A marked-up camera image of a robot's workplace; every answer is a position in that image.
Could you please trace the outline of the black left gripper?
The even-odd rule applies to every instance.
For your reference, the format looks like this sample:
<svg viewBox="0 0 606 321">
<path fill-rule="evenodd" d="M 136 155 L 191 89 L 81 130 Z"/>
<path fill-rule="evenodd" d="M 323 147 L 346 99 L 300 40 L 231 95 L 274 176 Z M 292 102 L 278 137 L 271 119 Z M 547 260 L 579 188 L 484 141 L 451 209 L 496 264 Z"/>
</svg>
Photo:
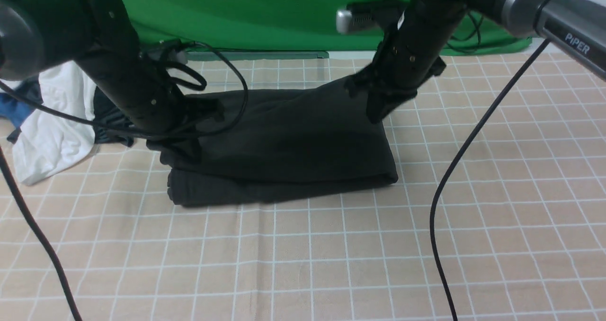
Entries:
<svg viewBox="0 0 606 321">
<path fill-rule="evenodd" d="M 167 132 L 147 135 L 147 140 L 159 142 L 160 162 L 168 166 L 199 164 L 203 155 L 199 137 L 214 135 L 221 129 L 199 129 L 205 122 L 221 124 L 225 121 L 225 108 L 216 98 L 185 98 L 185 115 L 182 122 Z"/>
</svg>

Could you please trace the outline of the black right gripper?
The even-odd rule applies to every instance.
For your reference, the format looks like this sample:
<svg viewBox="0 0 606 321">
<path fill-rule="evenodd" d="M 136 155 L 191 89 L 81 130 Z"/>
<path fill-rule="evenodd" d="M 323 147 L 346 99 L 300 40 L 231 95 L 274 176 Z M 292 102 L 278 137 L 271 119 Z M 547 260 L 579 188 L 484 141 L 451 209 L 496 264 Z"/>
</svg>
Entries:
<svg viewBox="0 0 606 321">
<path fill-rule="evenodd" d="M 373 62 L 361 71 L 347 77 L 346 92 L 354 97 L 366 93 L 366 116 L 377 124 L 397 107 L 417 97 L 418 90 L 429 79 L 440 76 L 446 69 L 441 57 L 423 70 L 420 62 L 403 67 L 379 66 Z"/>
</svg>

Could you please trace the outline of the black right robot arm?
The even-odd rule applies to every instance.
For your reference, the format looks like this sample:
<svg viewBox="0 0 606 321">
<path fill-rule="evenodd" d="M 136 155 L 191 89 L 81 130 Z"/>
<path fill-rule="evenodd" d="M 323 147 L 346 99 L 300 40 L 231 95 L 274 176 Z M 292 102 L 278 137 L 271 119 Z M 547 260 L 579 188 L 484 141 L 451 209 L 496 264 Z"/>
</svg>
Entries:
<svg viewBox="0 0 606 321">
<path fill-rule="evenodd" d="M 606 9 L 589 0 L 372 0 L 337 12 L 341 34 L 383 30 L 372 62 L 348 77 L 350 95 L 367 95 L 370 122 L 384 119 L 441 75 L 440 58 L 457 26 L 475 11 L 515 37 L 540 36 L 604 79 Z"/>
</svg>

